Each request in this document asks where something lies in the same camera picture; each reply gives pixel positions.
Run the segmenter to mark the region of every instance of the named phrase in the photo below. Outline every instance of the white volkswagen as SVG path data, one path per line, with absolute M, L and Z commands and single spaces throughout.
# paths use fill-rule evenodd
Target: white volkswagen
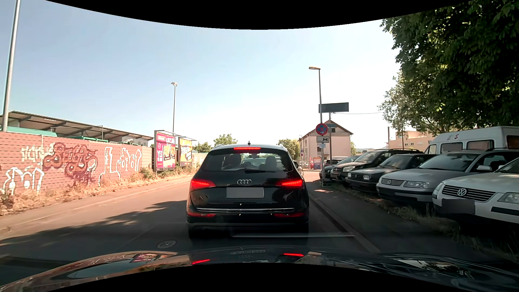
M 473 199 L 473 213 L 445 213 L 442 199 Z M 519 223 L 519 158 L 499 166 L 495 172 L 444 180 L 434 190 L 432 202 L 436 211 L 458 221 Z

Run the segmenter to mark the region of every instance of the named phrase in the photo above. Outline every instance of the side mirror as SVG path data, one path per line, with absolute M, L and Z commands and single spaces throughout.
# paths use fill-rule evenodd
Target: side mirror
M 490 166 L 486 165 L 480 165 L 476 168 L 476 170 L 482 170 L 482 171 L 492 171 L 492 168 Z

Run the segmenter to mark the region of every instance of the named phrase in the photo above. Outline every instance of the car hood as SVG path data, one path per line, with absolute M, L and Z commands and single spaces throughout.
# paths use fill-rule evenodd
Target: car hood
M 391 172 L 389 174 L 383 175 L 382 177 L 387 178 L 387 179 L 395 179 L 395 180 L 429 182 L 430 188 L 434 189 L 440 182 L 442 182 L 446 179 L 470 176 L 470 175 L 475 175 L 475 173 L 451 171 L 451 170 L 414 168 L 414 169 L 406 169 L 406 170 Z
M 397 169 L 397 168 L 386 168 L 386 167 L 377 166 L 377 167 L 370 167 L 370 168 L 365 168 L 365 169 L 354 170 L 351 173 L 360 174 L 360 175 L 369 175 L 370 177 L 373 177 L 373 176 L 380 177 L 385 174 L 389 174 L 391 172 L 400 171 L 400 170 L 401 169 Z
M 366 162 L 348 162 L 348 163 L 337 164 L 337 165 L 335 165 L 335 167 L 344 168 L 344 167 L 348 167 L 348 166 L 359 166 L 359 165 L 363 165 L 363 164 L 366 164 Z
M 516 192 L 519 189 L 519 174 L 490 172 L 444 181 L 447 185 L 497 193 Z
M 519 288 L 510 262 L 475 263 L 427 254 L 367 254 L 306 246 L 241 246 L 189 253 L 132 251 L 94 257 L 0 286 L 1 292 L 51 291 L 122 275 L 214 263 L 277 262 L 335 266 L 398 275 L 471 291 Z

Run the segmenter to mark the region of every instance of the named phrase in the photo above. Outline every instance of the asphalt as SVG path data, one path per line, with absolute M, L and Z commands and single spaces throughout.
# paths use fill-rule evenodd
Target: asphalt
M 305 172 L 312 198 L 308 237 L 241 233 L 192 241 L 185 223 L 189 178 L 6 216 L 0 218 L 0 284 L 94 256 L 159 250 L 166 241 L 173 244 L 165 250 L 179 252 L 281 244 L 495 260 L 347 193 L 320 187 L 318 179 L 318 172 Z

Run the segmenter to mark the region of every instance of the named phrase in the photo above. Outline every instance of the volkswagen logo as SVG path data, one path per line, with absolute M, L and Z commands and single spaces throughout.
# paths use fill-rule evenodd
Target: volkswagen logo
M 240 179 L 238 180 L 239 185 L 251 185 L 252 180 L 251 179 Z
M 458 195 L 460 197 L 463 197 L 466 194 L 467 194 L 467 189 L 459 189 L 458 192 L 456 193 L 456 195 Z

